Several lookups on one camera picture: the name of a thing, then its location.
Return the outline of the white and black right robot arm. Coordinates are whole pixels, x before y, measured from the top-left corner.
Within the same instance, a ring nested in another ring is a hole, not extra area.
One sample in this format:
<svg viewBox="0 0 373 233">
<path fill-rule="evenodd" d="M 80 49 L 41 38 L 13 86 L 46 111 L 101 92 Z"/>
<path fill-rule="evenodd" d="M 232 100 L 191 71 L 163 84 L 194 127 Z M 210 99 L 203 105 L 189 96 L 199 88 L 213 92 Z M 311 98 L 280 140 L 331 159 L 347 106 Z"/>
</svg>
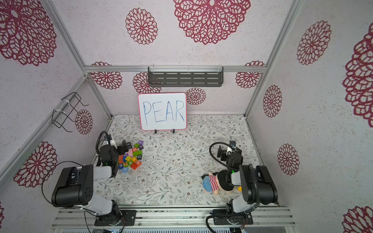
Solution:
<svg viewBox="0 0 373 233">
<path fill-rule="evenodd" d="M 226 204 L 228 214 L 249 213 L 261 204 L 277 203 L 278 192 L 266 166 L 244 165 L 238 148 L 219 147 L 217 158 L 227 168 L 216 174 L 220 188 L 226 192 L 241 188 L 240 196 Z"/>
</svg>

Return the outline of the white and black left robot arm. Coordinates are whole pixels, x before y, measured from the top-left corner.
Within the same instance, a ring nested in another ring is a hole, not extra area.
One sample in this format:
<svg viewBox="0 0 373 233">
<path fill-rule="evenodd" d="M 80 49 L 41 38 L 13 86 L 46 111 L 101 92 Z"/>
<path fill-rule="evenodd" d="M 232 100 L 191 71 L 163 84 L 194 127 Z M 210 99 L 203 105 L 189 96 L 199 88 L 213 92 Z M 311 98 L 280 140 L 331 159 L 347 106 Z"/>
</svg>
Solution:
<svg viewBox="0 0 373 233">
<path fill-rule="evenodd" d="M 79 207 L 104 218 L 121 218 L 118 204 L 94 193 L 95 180 L 114 178 L 118 172 L 117 146 L 106 144 L 98 149 L 99 166 L 84 165 L 64 168 L 51 196 L 55 207 Z"/>
</svg>

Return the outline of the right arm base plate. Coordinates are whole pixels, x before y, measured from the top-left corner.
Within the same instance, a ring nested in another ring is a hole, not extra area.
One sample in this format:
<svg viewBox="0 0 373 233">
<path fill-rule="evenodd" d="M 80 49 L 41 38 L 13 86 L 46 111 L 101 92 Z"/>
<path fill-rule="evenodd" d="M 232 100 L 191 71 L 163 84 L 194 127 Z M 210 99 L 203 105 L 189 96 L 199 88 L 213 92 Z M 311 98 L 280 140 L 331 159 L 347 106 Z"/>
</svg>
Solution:
<svg viewBox="0 0 373 233">
<path fill-rule="evenodd" d="M 251 213 L 243 213 L 235 216 L 221 216 L 227 215 L 227 211 L 223 209 L 214 209 L 211 212 L 214 215 L 213 222 L 215 225 L 252 225 L 253 218 Z"/>
</svg>

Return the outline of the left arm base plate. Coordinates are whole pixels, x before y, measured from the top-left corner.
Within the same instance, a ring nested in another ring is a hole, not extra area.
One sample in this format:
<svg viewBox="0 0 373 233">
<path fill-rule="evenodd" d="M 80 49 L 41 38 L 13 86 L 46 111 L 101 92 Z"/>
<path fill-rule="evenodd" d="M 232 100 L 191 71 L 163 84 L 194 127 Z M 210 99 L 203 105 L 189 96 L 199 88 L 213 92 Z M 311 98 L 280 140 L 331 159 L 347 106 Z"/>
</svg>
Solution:
<svg viewBox="0 0 373 233">
<path fill-rule="evenodd" d="M 120 210 L 119 212 L 96 216 L 94 226 L 133 226 L 136 214 L 136 210 Z"/>
</svg>

